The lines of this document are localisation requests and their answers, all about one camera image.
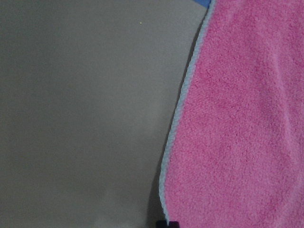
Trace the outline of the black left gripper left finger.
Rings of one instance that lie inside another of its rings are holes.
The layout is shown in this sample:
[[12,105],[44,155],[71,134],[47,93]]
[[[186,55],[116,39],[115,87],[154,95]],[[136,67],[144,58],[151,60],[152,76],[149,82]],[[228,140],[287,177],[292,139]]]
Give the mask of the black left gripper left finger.
[[167,221],[165,221],[165,220],[158,220],[155,223],[155,227],[156,228],[167,228],[168,227]]

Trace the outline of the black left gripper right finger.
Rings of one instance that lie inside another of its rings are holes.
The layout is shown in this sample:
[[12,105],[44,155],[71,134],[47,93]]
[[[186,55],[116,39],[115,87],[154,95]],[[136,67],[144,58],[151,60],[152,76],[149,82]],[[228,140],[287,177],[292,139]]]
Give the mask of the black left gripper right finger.
[[170,221],[168,224],[168,228],[180,228],[178,221]]

